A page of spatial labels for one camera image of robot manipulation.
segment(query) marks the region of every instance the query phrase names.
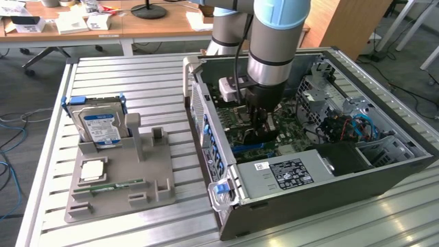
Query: blue pcie slot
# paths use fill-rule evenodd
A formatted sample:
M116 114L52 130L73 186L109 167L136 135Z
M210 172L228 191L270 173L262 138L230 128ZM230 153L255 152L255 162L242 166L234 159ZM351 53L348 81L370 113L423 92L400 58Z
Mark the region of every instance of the blue pcie slot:
M232 147L232 153L240 153L240 152L244 152L244 151L248 151L252 149L258 149L258 148L263 148L263 147L264 147L264 143Z

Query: office chair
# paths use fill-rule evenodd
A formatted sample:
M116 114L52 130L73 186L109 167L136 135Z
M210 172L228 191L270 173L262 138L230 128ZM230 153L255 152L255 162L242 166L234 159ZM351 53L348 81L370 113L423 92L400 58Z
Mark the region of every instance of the office chair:
M100 45L95 45L95 49L100 52L103 52L103 47ZM35 76L35 71L32 69L28 69L31 67L32 64L35 64L37 61L41 60L41 58L44 58L48 54L51 54L52 51L57 51L60 54L64 55L64 57L71 58L69 54L67 53L67 51L64 51L63 47L60 46L55 46L55 47L47 47L40 53L39 55L36 55L27 63L25 65L23 65L21 67L25 70L25 75L27 76ZM20 52L25 55L31 54L29 50L25 48L20 48Z

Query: robotic arm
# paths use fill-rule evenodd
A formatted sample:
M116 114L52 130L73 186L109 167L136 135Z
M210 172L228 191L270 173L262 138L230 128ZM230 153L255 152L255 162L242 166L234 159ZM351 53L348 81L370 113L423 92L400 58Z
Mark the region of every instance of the robotic arm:
M219 87L224 101L246 99L255 131L247 144L270 141L279 133L272 113L290 77L311 0L191 1L215 7L212 41L207 55L235 54L246 31L250 33L247 74L238 78L239 89L231 75L219 80Z

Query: desk leg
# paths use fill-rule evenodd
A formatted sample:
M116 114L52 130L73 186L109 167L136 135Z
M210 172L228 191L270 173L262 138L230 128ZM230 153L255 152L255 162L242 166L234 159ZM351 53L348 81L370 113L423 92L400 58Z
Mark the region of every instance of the desk leg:
M423 12L423 14L419 16L418 21L415 22L414 26L411 27L411 29L410 29L408 33L406 34L402 42L396 46L396 51L400 51L404 48L408 40L411 39L414 33L416 32L419 26L424 23L424 20L427 19L427 16L430 15L431 11L436 7L438 2L439 2L439 0L432 1L431 5L428 6L428 8Z
M427 58L427 60L423 63L423 65L420 65L420 69L422 70L426 70L428 68L428 66L431 65L432 61L436 59L436 57L439 57L439 46L438 46L436 50L434 50L432 54Z
M404 7L403 11L400 11L400 13L398 15L398 18L394 21L392 26L391 26L391 28L388 29L388 31L387 31L387 33L384 35L384 38L382 39L382 41L378 44L376 51L383 50L383 48L386 46L386 43L391 39L391 37L392 37L392 35L394 35L395 31L396 31L396 28L400 25L400 23L403 22L403 19L407 16L407 14L410 12L410 9L412 8L415 2L416 2L416 0L408 0L408 3L406 4L406 7Z
M123 46L124 56L126 57L127 56L134 56L132 47L131 47L131 45L134 44L132 39L122 39L120 44Z

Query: metal frame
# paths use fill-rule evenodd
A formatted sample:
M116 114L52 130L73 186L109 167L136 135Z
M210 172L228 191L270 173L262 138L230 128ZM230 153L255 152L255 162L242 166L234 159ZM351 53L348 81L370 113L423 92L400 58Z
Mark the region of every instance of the metal frame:
M183 106L182 61L184 56L198 55L87 58L80 59L79 64L67 65L16 246L76 246L84 243L89 246L130 243L174 247L438 244L439 164L410 176L379 197L231 241L219 241ZM342 60L346 57L342 53L335 56ZM355 75L371 79L371 86L378 88L379 97L384 98L390 106L400 108L400 113L406 114L404 119L414 123L414 128L423 135L431 136L427 139L436 138L436 131L400 101L387 93L380 94L380 85L368 74L355 64L347 62L344 65L355 70ZM126 92L128 98L128 112L142 114L140 131L147 131L154 125L164 125L164 130L171 132L178 202L124 216L67 225L63 221L67 202L63 191L69 184L68 174L72 170L71 159L76 156L77 136L72 122L61 112L60 97L84 92L104 96L120 91ZM166 114L158 115L159 111L166 111Z

